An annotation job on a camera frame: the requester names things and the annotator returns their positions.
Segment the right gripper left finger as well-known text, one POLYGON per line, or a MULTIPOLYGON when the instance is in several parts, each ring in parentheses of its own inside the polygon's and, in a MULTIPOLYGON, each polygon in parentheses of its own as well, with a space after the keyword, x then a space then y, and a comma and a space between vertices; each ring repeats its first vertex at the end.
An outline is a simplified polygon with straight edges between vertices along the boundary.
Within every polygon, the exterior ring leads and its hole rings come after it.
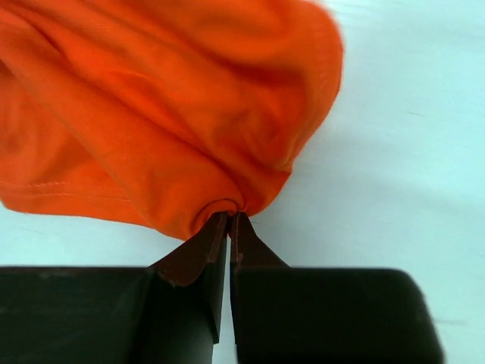
POLYGON ((4 267, 3 363, 210 363, 228 215, 146 268, 4 267))

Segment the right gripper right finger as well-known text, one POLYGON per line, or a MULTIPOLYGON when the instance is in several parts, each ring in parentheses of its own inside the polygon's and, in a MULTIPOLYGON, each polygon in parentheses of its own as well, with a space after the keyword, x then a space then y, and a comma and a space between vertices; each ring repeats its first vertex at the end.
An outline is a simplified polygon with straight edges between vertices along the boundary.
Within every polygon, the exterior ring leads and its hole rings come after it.
POLYGON ((241 363, 442 363, 419 286, 388 268, 297 268, 230 228, 230 302, 241 363))

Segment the orange t shirt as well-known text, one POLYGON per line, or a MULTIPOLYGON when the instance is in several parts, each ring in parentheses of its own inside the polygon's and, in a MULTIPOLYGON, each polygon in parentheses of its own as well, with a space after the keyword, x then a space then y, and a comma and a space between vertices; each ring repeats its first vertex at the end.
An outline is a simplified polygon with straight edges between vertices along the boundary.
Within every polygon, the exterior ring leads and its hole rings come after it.
POLYGON ((342 70, 312 1, 3 1, 2 204, 181 240, 258 214, 342 70))

